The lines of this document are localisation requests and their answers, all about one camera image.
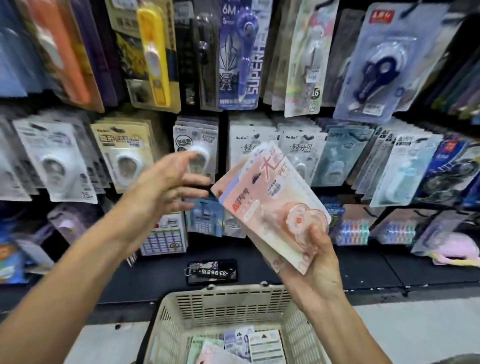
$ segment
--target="hand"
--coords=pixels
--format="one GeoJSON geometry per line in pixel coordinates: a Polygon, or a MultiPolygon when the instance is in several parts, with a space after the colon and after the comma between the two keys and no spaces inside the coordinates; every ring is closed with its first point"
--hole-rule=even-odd
{"type": "Polygon", "coordinates": [[[331,302],[345,299],[338,258],[332,241],[317,225],[310,226],[310,235],[318,252],[305,275],[290,263],[279,272],[284,286],[297,307],[304,313],[331,302]]]}
{"type": "Polygon", "coordinates": [[[126,242],[125,257],[142,245],[163,215],[190,210],[193,203],[186,198],[205,198],[207,190],[187,185],[208,186],[210,178],[186,173],[188,163],[196,152],[168,154],[144,171],[137,181],[105,216],[103,223],[109,229],[118,229],[115,240],[126,242]]]}

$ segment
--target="person's left hand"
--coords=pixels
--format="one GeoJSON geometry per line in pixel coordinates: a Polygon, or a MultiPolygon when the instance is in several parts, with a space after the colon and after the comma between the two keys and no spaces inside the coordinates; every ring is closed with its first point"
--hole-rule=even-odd
{"type": "Polygon", "coordinates": [[[210,178],[186,173],[188,163],[196,152],[168,154],[144,171],[137,181],[105,216],[104,226],[118,230],[115,240],[128,244],[126,256],[135,252],[145,242],[155,224],[165,214],[190,210],[193,203],[186,198],[205,198],[207,190],[187,185],[208,186],[210,178]]]}

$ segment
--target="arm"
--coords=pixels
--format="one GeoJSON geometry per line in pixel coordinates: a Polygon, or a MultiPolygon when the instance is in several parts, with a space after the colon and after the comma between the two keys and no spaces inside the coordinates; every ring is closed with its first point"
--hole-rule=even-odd
{"type": "Polygon", "coordinates": [[[177,198],[208,195],[184,187],[210,184],[207,177],[185,174],[195,156],[185,152],[161,159],[72,245],[0,325],[2,363],[63,363],[122,260],[140,247],[162,215],[193,207],[177,198]]]}
{"type": "Polygon", "coordinates": [[[292,265],[279,274],[328,357],[333,364],[392,364],[343,292],[330,238],[314,225],[310,233],[319,250],[307,274],[303,276],[292,265]]]}

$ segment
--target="shopping basket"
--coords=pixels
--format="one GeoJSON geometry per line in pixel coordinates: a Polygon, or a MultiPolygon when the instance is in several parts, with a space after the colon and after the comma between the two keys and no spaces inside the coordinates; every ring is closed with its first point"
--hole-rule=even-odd
{"type": "Polygon", "coordinates": [[[253,325],[280,330],[288,364],[326,363],[322,345],[283,286],[210,286],[170,293],[153,319],[143,361],[185,364],[193,336],[221,339],[223,331],[253,325]]]}

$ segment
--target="floor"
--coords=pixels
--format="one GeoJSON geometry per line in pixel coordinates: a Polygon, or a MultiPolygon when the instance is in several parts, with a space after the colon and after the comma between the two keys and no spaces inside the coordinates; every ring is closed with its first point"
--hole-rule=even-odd
{"type": "MultiPolygon", "coordinates": [[[[480,353],[480,298],[357,306],[394,364],[428,364],[480,353]]],[[[147,322],[86,326],[66,364],[131,364],[147,322]]]]}

